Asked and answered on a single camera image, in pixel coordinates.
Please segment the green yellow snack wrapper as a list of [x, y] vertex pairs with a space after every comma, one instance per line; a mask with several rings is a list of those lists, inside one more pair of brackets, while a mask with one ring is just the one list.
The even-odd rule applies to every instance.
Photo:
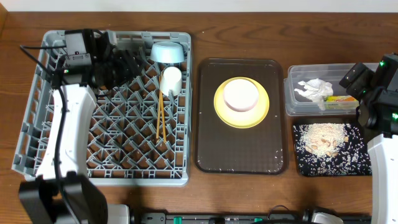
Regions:
[[328, 110], [353, 110], [358, 106], [358, 100], [352, 96], [328, 96], [325, 100], [325, 108]]

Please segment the light blue bowl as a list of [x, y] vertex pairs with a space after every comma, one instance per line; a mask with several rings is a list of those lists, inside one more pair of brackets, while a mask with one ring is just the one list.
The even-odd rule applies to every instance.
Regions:
[[151, 49], [150, 59], [160, 63], [181, 63], [185, 61], [182, 45], [175, 42], [156, 42]]

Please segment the white paper napkin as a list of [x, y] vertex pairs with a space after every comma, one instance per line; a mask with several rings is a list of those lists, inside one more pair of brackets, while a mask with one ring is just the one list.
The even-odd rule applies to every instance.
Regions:
[[329, 96], [333, 96], [333, 88], [330, 82], [323, 81], [319, 78], [309, 80], [307, 82], [298, 82], [300, 86], [303, 86], [304, 90], [295, 88], [294, 91], [304, 98], [316, 103], [318, 107], [325, 111], [324, 101]]

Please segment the cream white cup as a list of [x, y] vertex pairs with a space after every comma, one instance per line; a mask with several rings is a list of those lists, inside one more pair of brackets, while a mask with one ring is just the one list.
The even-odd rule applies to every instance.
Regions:
[[177, 96], [182, 90], [182, 72], [177, 67], [164, 70], [160, 81], [160, 91], [169, 96]]

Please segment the wooden chopstick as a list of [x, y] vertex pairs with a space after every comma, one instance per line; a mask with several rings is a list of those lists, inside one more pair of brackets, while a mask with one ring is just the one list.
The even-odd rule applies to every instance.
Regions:
[[160, 118], [161, 118], [161, 109], [162, 109], [162, 91], [160, 89], [162, 76], [159, 77], [159, 101], [158, 101], [158, 110], [157, 110], [157, 127], [156, 127], [156, 142], [159, 141], [159, 131], [160, 131]]
[[161, 118], [162, 118], [162, 137], [163, 137], [163, 142], [166, 144], [166, 130], [165, 130], [165, 113], [164, 113], [164, 98], [163, 98], [163, 93], [160, 90], [160, 112], [161, 112]]

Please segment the pink bowl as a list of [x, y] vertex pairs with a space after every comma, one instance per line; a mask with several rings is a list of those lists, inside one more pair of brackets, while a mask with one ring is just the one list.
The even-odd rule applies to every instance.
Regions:
[[238, 78], [227, 82], [223, 88], [223, 100], [231, 110], [247, 112], [257, 105], [259, 90], [252, 81]]

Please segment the yellow plate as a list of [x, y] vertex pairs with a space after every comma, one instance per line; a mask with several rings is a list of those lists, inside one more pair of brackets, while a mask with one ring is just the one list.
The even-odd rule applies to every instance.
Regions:
[[[227, 107], [223, 100], [223, 88], [228, 81], [238, 78], [252, 81], [259, 90], [259, 100], [257, 105], [247, 112], [236, 112]], [[257, 81], [248, 77], [234, 77], [224, 81], [216, 90], [214, 95], [214, 108], [216, 114], [226, 124], [234, 128], [251, 128], [259, 124], [268, 114], [270, 108], [269, 95], [266, 89]]]

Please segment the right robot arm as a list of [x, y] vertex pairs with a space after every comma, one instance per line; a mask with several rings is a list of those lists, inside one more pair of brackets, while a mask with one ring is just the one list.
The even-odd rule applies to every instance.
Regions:
[[372, 166], [372, 223], [397, 223], [397, 54], [385, 54], [358, 108]]

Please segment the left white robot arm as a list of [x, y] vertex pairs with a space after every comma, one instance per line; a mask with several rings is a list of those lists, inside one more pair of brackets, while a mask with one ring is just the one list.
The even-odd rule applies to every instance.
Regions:
[[88, 130], [99, 90], [141, 74], [141, 59], [117, 46], [115, 32], [68, 30], [65, 55], [50, 72], [53, 118], [35, 180], [23, 182], [19, 199], [33, 223], [131, 223], [127, 205], [109, 204], [89, 180]]

